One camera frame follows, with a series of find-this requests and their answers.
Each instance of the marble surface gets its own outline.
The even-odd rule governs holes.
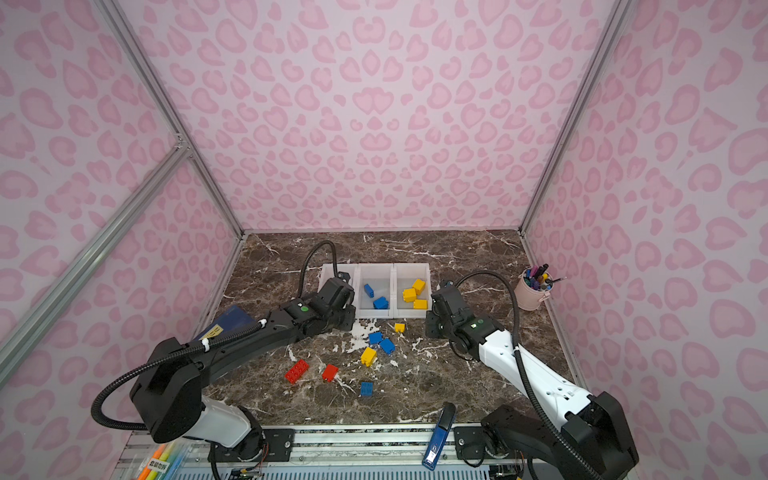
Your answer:
[[[392,233],[275,233],[248,237],[219,307],[237,304],[254,318],[296,295],[299,271],[312,245],[330,239],[340,263],[429,263],[432,288],[488,269],[515,277],[528,265],[517,232],[430,231]],[[327,247],[310,264],[305,291],[316,290],[319,266],[330,262]],[[476,277],[462,290],[476,312],[485,311],[511,329],[511,303],[503,286]],[[572,379],[546,309],[521,312],[521,342],[555,372]],[[528,400],[480,362],[457,358],[444,339],[426,339],[424,320],[408,319],[405,333],[395,320],[358,320],[351,333],[334,331],[293,344],[242,365],[207,388],[206,394],[257,414],[262,425],[432,422],[445,401],[456,404],[457,422],[477,422],[502,403],[534,415]],[[396,345],[379,350],[372,368],[360,364],[367,335],[381,331]],[[294,386],[283,377],[297,359],[310,370]],[[323,381],[327,364],[339,367],[336,381]],[[359,395],[373,382],[373,397]]]

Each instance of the plastic storage bin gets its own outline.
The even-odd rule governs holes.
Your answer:
[[[402,291],[412,288],[417,279],[426,282],[424,290],[416,298],[427,301],[427,310],[413,308],[413,303],[402,299]],[[429,279],[429,263],[395,263],[395,291],[397,293],[394,318],[425,318],[432,309],[432,285]]]
[[[349,284],[355,289],[355,318],[425,318],[432,308],[429,263],[340,263],[339,271],[349,273]],[[333,265],[326,263],[320,269],[320,285],[331,276]],[[412,287],[418,278],[426,282],[418,298],[427,301],[427,310],[416,310],[402,299],[402,291]],[[366,283],[373,288],[373,298],[362,289]],[[389,308],[373,308],[373,301],[382,296],[389,301]]]

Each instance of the pen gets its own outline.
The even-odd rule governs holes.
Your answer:
[[[165,445],[162,444],[157,447],[157,450],[154,451],[154,454],[152,454],[152,458],[159,459],[160,455],[163,455],[163,450],[165,450]],[[149,474],[152,473],[152,470],[149,468],[149,461],[147,461],[147,466],[144,467],[144,470],[141,472],[141,475],[139,475],[138,480],[146,480]]]
[[[169,460],[171,463],[170,468],[163,474],[163,477],[160,480],[170,480],[174,477],[174,474],[181,466],[181,463],[184,461],[184,458],[187,456],[187,453],[189,452],[190,444],[187,443],[184,447],[182,447],[176,452],[174,452],[174,457]]]
[[[161,462],[167,462],[167,460],[168,460],[168,457],[169,457],[169,456],[170,456],[170,454],[173,452],[173,450],[174,450],[174,447],[175,447],[175,446],[176,446],[176,442],[175,442],[175,441],[174,441],[174,442],[172,442],[171,444],[169,444],[169,446],[168,446],[168,447],[166,447],[166,449],[163,451],[163,454],[162,454],[162,455],[160,455],[160,458],[159,458],[158,460],[160,460]],[[157,470],[153,470],[153,471],[152,471],[152,472],[151,472],[151,473],[150,473],[150,474],[147,476],[147,480],[155,480],[155,479],[157,478],[157,474],[158,474],[158,473],[159,473],[159,472],[158,472]]]

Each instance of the pink leopard print wall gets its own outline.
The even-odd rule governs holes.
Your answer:
[[[125,0],[246,228],[516,227],[612,0]]]
[[[129,432],[98,426],[91,402],[157,342],[190,338],[234,244],[182,165],[0,391],[0,477],[108,478]],[[137,421],[127,388],[105,412]]]
[[[0,5],[0,344],[170,150],[88,0]]]
[[[768,478],[768,3],[640,3],[531,246],[641,478]]]

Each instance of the black cable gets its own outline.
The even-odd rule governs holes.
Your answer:
[[[512,288],[512,285],[509,284],[507,279],[490,270],[478,270],[476,272],[467,273],[461,279],[459,279],[458,282],[456,282],[456,287],[458,288],[458,286],[464,283],[465,280],[476,275],[493,276],[494,278],[501,280],[501,282],[504,284],[504,287],[506,287],[507,292],[509,292],[509,298],[512,300],[512,314],[514,317],[514,322],[512,324],[512,348],[515,352],[515,362],[518,366],[520,380],[522,381],[523,387],[525,389],[525,395],[528,397],[528,400],[530,400],[536,415],[538,415],[538,418],[541,420],[541,423],[544,425],[544,427],[549,430],[549,432],[558,440],[558,442],[563,445],[568,453],[573,455],[576,462],[581,465],[581,467],[590,477],[592,477],[594,480],[602,480],[602,476],[592,467],[592,465],[589,464],[589,462],[587,462],[586,459],[584,459],[584,457],[581,456],[579,452],[576,451],[576,449],[573,448],[570,443],[568,443],[565,437],[563,437],[563,435],[560,433],[560,430],[554,426],[554,423],[552,423],[552,421],[547,416],[547,413],[541,407],[541,403],[538,402],[538,398],[536,397],[536,393],[533,391],[533,387],[531,387],[531,381],[528,379],[528,374],[525,371],[525,364],[523,364],[523,357],[520,353],[520,307],[518,306],[518,298],[515,295],[515,289]]]
[[[533,478],[533,480],[538,480],[536,471],[533,469],[533,457],[528,457],[528,471],[531,473],[531,478]]]
[[[322,242],[319,242],[317,245],[312,247],[309,255],[307,255],[306,259],[304,260],[304,264],[301,266],[301,273],[299,274],[299,290],[296,298],[301,298],[302,294],[304,293],[304,277],[306,276],[306,269],[310,265],[310,259],[312,258],[312,255],[314,255],[317,250],[320,250],[320,247],[323,245],[328,245],[331,247],[331,256],[333,257],[333,276],[337,276],[339,274],[339,263],[336,261],[336,245],[330,240],[323,240]]]
[[[219,349],[222,346],[235,343],[239,340],[246,338],[247,336],[253,335],[255,332],[261,330],[262,328],[263,326],[261,322],[257,322],[256,325],[251,326],[250,328],[245,329],[241,332],[231,333],[230,335],[215,336],[210,341],[209,347],[210,349]],[[115,390],[119,389],[128,380],[136,376],[139,376],[141,373],[146,372],[149,369],[153,369],[156,366],[163,365],[164,363],[173,362],[175,360],[179,360],[184,357],[192,356],[198,353],[203,353],[205,351],[206,351],[205,347],[202,344],[199,344],[196,346],[190,346],[190,347],[187,347],[186,349],[182,349],[182,350],[178,350],[176,352],[170,353],[164,356],[163,358],[152,360],[151,362],[147,362],[144,365],[138,366],[135,369],[131,370],[130,372],[119,376],[112,383],[104,387],[104,389],[101,390],[98,395],[96,395],[96,398],[91,404],[91,417],[93,417],[93,420],[95,420],[96,423],[98,423],[99,425],[105,426],[108,429],[147,430],[147,426],[144,423],[122,422],[120,420],[111,419],[110,417],[106,416],[102,408],[104,407],[104,402],[107,400],[107,397],[109,397],[109,395],[114,393]]]
[[[221,480],[219,476],[219,467],[216,465],[216,442],[210,443],[210,451],[208,452],[208,462],[210,463],[210,472],[214,474],[214,480]]]
[[[465,357],[458,354],[456,351],[456,345],[453,340],[449,340],[448,344],[451,346],[451,350],[453,350],[453,354],[456,355],[458,358],[464,360],[465,362],[476,362],[477,360],[473,359],[472,357]]]
[[[479,447],[480,447],[480,449],[479,449],[479,450],[480,450],[480,461],[479,461],[479,462],[477,462],[477,463],[469,463],[469,462],[467,462],[467,456],[466,456],[466,455],[464,455],[464,450],[465,450],[467,447],[469,447],[470,445],[472,445],[472,446],[477,446],[477,445],[479,445]],[[468,444],[466,444],[466,445],[464,445],[464,446],[462,447],[462,449],[460,450],[460,453],[462,454],[462,460],[464,460],[464,463],[465,463],[465,464],[469,465],[469,466],[470,466],[470,467],[472,467],[472,468],[477,468],[477,467],[479,467],[480,465],[482,465],[482,463],[485,461],[485,443],[481,443],[481,442],[476,442],[476,443],[468,443]]]

